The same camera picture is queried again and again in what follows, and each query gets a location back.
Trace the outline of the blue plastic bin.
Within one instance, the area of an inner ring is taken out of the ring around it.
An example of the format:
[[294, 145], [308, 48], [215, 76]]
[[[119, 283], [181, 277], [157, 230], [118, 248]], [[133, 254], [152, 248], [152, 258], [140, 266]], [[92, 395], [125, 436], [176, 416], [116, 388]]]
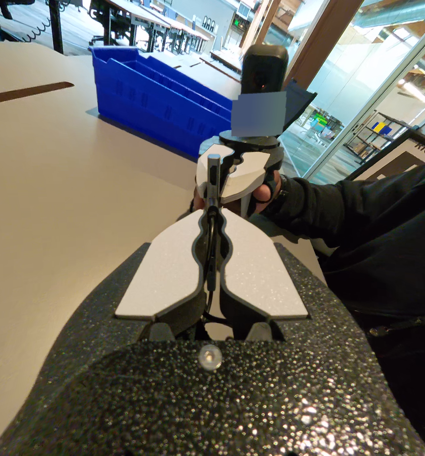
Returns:
[[232, 100], [135, 47], [91, 47], [98, 112], [149, 141], [198, 157], [231, 130]]

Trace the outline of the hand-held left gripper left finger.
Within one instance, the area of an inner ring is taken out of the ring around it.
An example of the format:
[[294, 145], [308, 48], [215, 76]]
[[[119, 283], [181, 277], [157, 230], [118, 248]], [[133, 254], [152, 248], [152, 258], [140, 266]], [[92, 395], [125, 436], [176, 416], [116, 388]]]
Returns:
[[115, 310], [117, 318], [164, 323], [175, 336], [201, 319], [207, 300], [204, 214], [197, 210], [154, 238]]

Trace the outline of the person's black jacket torso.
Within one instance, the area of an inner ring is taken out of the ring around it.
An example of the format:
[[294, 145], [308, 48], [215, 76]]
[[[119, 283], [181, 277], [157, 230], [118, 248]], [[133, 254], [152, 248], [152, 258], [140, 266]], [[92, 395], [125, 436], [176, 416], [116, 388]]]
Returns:
[[425, 441], [425, 215], [369, 242], [325, 239], [332, 291], [356, 316], [403, 412]]

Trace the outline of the grey desk with chairs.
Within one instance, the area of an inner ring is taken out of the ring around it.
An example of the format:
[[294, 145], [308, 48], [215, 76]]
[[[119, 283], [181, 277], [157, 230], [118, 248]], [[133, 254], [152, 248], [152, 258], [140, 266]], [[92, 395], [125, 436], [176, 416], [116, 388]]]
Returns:
[[105, 45], [111, 44], [111, 10], [121, 12], [123, 18], [130, 18], [130, 46], [136, 46], [136, 28], [143, 27], [149, 36], [147, 42], [148, 53], [152, 53], [155, 48], [158, 36], [162, 37], [162, 48], [164, 52], [169, 48], [171, 52], [177, 54], [201, 52], [204, 44], [209, 38], [177, 20], [171, 19], [161, 13], [130, 1], [105, 1], [103, 8], [105, 19], [104, 39]]

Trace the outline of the black metal shelf rack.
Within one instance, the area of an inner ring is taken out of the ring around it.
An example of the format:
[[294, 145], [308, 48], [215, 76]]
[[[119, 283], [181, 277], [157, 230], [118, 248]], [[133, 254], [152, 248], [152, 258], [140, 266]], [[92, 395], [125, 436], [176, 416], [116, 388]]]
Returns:
[[344, 147], [362, 165], [411, 128], [408, 123], [375, 110], [353, 129], [352, 137]]

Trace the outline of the person's right hand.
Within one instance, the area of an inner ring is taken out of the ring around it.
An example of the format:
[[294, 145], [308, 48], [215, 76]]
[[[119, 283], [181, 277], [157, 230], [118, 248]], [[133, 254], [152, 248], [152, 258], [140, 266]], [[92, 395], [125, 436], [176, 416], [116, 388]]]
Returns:
[[[259, 214], [261, 213], [269, 204], [272, 202], [274, 198], [276, 198], [281, 189], [281, 175], [278, 170], [274, 170], [272, 173], [274, 181], [276, 183], [276, 189], [274, 190], [273, 194], [271, 194], [271, 189], [267, 185], [263, 184], [260, 187], [256, 188], [252, 195], [254, 199], [257, 200], [255, 205], [255, 210], [252, 214]], [[189, 206], [189, 213], [192, 213], [196, 210], [203, 209], [205, 207], [205, 201], [198, 193], [198, 189], [194, 188], [193, 199]], [[240, 213], [241, 203], [240, 201], [233, 201], [227, 203], [225, 207], [231, 210], [234, 213]]]

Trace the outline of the white black printed board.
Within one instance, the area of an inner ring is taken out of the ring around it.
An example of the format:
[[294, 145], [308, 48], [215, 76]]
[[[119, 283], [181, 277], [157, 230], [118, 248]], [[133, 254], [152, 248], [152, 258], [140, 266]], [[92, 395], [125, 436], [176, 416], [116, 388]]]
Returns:
[[377, 181], [425, 164], [425, 135], [410, 129], [350, 174], [348, 181]]

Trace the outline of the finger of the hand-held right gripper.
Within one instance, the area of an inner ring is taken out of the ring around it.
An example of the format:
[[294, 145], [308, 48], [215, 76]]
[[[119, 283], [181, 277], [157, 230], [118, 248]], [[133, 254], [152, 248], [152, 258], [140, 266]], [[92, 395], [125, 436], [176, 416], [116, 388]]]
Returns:
[[206, 150], [199, 156], [196, 170], [196, 186], [203, 196], [207, 189], [208, 171], [207, 161], [209, 155], [216, 154], [221, 157], [220, 170], [217, 173], [219, 180], [219, 195], [221, 196], [230, 168], [234, 163], [234, 150], [222, 144], [206, 146]]
[[265, 152], [245, 152], [242, 162], [231, 172], [221, 191], [221, 203], [227, 204], [251, 194], [263, 184], [266, 163], [271, 155]]

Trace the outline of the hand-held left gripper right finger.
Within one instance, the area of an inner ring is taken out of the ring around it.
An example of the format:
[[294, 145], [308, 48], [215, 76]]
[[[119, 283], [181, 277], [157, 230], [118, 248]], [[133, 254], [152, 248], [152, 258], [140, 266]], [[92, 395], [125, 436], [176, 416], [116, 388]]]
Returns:
[[308, 318], [275, 243], [261, 229], [221, 209], [220, 310], [235, 339], [246, 339], [255, 323]]

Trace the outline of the grey usb hub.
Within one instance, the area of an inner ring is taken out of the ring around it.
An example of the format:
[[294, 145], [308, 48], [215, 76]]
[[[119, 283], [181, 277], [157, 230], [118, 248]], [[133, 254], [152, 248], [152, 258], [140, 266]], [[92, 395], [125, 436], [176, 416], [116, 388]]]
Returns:
[[206, 209], [219, 206], [221, 183], [221, 156], [209, 154], [207, 157], [207, 188], [206, 188]]

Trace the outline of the person's right forearm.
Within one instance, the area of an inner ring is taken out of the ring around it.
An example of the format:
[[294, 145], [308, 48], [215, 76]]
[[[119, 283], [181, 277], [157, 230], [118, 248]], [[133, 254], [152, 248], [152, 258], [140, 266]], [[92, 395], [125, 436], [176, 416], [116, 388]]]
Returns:
[[318, 185], [286, 178], [263, 215], [294, 235], [327, 246], [362, 245], [417, 219], [425, 220], [425, 164], [376, 181]]

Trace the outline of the wooden support column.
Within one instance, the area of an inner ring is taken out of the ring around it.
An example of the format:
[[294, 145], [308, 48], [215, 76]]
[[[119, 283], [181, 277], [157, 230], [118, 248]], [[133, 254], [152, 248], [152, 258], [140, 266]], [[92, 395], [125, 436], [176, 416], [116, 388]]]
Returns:
[[330, 0], [321, 6], [289, 64], [285, 84], [307, 89], [358, 12], [362, 0]]

